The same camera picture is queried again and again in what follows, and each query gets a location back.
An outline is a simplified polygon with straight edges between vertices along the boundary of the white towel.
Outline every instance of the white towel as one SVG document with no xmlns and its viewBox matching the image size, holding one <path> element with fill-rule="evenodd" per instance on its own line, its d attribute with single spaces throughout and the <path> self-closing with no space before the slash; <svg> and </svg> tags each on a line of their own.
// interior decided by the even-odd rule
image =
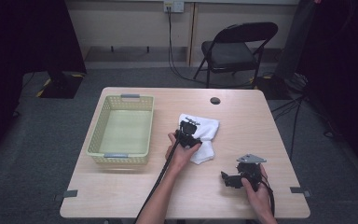
<svg viewBox="0 0 358 224">
<path fill-rule="evenodd" d="M 192 119 L 193 121 L 200 124 L 197 125 L 197 130 L 193 134 L 193 137 L 199 138 L 202 142 L 200 149 L 196 151 L 196 153 L 194 153 L 190 160 L 196 164 L 201 164 L 204 161 L 213 159 L 214 152 L 211 141 L 216 135 L 217 129 L 219 128 L 219 120 L 205 119 L 187 114 L 182 114 L 179 117 L 179 124 L 182 120 L 188 121 L 188 119 Z"/>
</svg>

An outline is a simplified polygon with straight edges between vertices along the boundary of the black handheld device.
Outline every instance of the black handheld device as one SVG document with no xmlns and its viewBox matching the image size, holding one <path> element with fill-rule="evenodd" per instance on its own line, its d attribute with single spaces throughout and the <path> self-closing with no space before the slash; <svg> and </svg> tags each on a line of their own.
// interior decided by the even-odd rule
<svg viewBox="0 0 358 224">
<path fill-rule="evenodd" d="M 194 138 L 193 134 L 197 130 L 198 123 L 192 119 L 186 118 L 188 121 L 182 120 L 180 122 L 180 128 L 175 131 L 175 138 L 179 139 L 179 143 L 182 147 L 193 147 L 197 143 L 201 143 L 199 138 Z"/>
<path fill-rule="evenodd" d="M 237 165 L 237 170 L 239 175 L 228 175 L 221 172 L 222 178 L 225 181 L 226 187 L 232 187 L 235 189 L 242 188 L 243 184 L 241 179 L 246 178 L 249 183 L 252 185 L 252 189 L 256 192 L 258 191 L 258 186 L 263 184 L 267 187 L 269 194 L 269 201 L 271 204 L 272 215 L 275 214 L 275 200 L 272 188 L 269 186 L 269 182 L 267 181 L 267 177 L 261 174 L 260 162 L 266 162 L 266 160 L 254 156 L 252 154 L 246 154 L 237 159 L 239 162 Z"/>
<path fill-rule="evenodd" d="M 239 163 L 237 166 L 239 175 L 228 175 L 221 172 L 222 178 L 225 180 L 226 187 L 240 189 L 242 187 L 241 179 L 244 177 L 249 180 L 254 191 L 258 190 L 258 185 L 262 180 L 260 163 Z"/>
</svg>

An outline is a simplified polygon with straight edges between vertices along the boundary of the black object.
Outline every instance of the black object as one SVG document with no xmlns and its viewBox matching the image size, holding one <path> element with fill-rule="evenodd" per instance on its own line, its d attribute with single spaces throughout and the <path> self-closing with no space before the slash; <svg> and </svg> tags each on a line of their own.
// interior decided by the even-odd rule
<svg viewBox="0 0 358 224">
<path fill-rule="evenodd" d="M 266 100 L 291 100 L 288 89 L 283 79 L 272 77 L 257 77 L 255 80 L 257 89 L 264 93 Z"/>
<path fill-rule="evenodd" d="M 191 122 L 182 120 L 180 122 L 180 129 L 175 131 L 176 139 L 180 139 L 180 145 L 184 148 L 193 147 L 198 143 L 202 143 L 200 139 L 193 138 L 193 134 L 196 132 L 197 126 Z"/>
<path fill-rule="evenodd" d="M 358 157 L 358 0 L 316 8 L 297 72 Z"/>
<path fill-rule="evenodd" d="M 260 162 L 264 162 L 266 160 L 253 156 L 251 154 L 247 154 L 237 161 L 240 163 L 237 166 L 237 170 L 239 175 L 228 175 L 221 172 L 222 178 L 225 181 L 226 187 L 232 187 L 235 189 L 240 189 L 243 187 L 241 182 L 242 178 L 246 178 L 249 183 L 252 185 L 252 189 L 256 192 L 258 191 L 258 187 L 260 184 L 266 186 L 268 195 L 269 195 L 269 203 L 271 204 L 271 212 L 272 215 L 275 215 L 275 199 L 272 188 L 269 186 L 269 182 L 263 181 L 263 175 L 261 174 Z"/>
<path fill-rule="evenodd" d="M 199 71 L 207 71 L 206 88 L 209 88 L 210 74 L 255 70 L 253 88 L 263 55 L 264 46 L 278 32 L 278 26 L 273 22 L 248 22 L 234 24 L 220 31 L 213 41 L 205 41 L 201 45 L 204 59 L 194 75 L 196 79 Z M 251 51 L 246 42 L 262 41 L 261 45 Z"/>
<path fill-rule="evenodd" d="M 55 80 L 62 71 L 86 74 L 65 1 L 0 0 L 0 141 L 19 103 L 23 75 L 39 71 Z"/>
<path fill-rule="evenodd" d="M 300 0 L 298 2 L 289 35 L 275 68 L 274 76 L 289 80 L 294 77 L 312 24 L 315 8 L 318 5 L 310 0 Z"/>
<path fill-rule="evenodd" d="M 51 78 L 37 94 L 40 98 L 73 99 L 83 81 L 81 75 L 65 75 L 58 79 Z"/>
<path fill-rule="evenodd" d="M 244 177 L 249 180 L 254 191 L 258 190 L 258 185 L 262 181 L 262 175 L 260 170 L 260 163 L 243 163 L 240 162 L 237 166 L 239 175 L 228 175 L 221 172 L 222 178 L 225 180 L 226 187 L 232 187 L 240 189 L 243 184 L 241 179 Z"/>
</svg>

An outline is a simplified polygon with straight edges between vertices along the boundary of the gray carpet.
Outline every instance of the gray carpet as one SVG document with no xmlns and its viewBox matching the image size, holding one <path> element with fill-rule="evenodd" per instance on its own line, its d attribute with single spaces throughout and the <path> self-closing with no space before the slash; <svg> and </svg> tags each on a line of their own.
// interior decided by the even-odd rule
<svg viewBox="0 0 358 224">
<path fill-rule="evenodd" d="M 194 68 L 178 68 L 192 77 Z M 213 77 L 212 83 L 236 85 L 249 74 Z M 174 75 L 170 68 L 89 70 L 74 99 L 35 97 L 45 73 L 24 76 L 21 113 L 0 146 L 0 223 L 103 223 L 103 219 L 64 219 L 54 201 L 70 181 L 79 151 L 104 87 L 203 88 Z M 287 101 L 268 101 L 271 109 Z M 282 110 L 273 113 L 278 116 Z M 290 153 L 296 109 L 276 120 Z M 279 223 L 358 223 L 358 161 L 342 139 L 324 136 L 327 125 L 310 102 L 297 119 L 293 166 L 304 189 L 310 217 Z"/>
</svg>

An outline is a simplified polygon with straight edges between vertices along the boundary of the plastic basket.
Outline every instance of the plastic basket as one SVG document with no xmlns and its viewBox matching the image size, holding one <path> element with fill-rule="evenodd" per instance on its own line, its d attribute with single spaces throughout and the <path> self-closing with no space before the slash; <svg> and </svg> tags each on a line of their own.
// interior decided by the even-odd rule
<svg viewBox="0 0 358 224">
<path fill-rule="evenodd" d="M 106 96 L 87 154 L 98 163 L 147 164 L 153 110 L 153 96 Z"/>
</svg>

